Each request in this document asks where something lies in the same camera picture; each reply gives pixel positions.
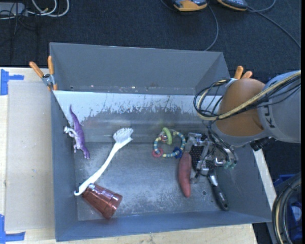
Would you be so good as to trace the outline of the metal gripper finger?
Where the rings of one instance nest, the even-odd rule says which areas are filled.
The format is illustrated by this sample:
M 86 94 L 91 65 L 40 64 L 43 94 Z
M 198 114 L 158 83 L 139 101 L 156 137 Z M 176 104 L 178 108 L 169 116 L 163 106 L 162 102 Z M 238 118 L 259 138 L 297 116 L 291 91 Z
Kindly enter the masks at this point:
M 196 184 L 200 176 L 209 178 L 211 161 L 206 161 L 206 160 L 192 161 L 192 167 L 194 170 L 194 175 L 190 178 L 190 183 Z
M 188 133 L 187 137 L 187 152 L 191 151 L 192 146 L 206 147 L 210 146 L 210 142 L 207 138 L 202 139 L 202 134 L 199 133 Z

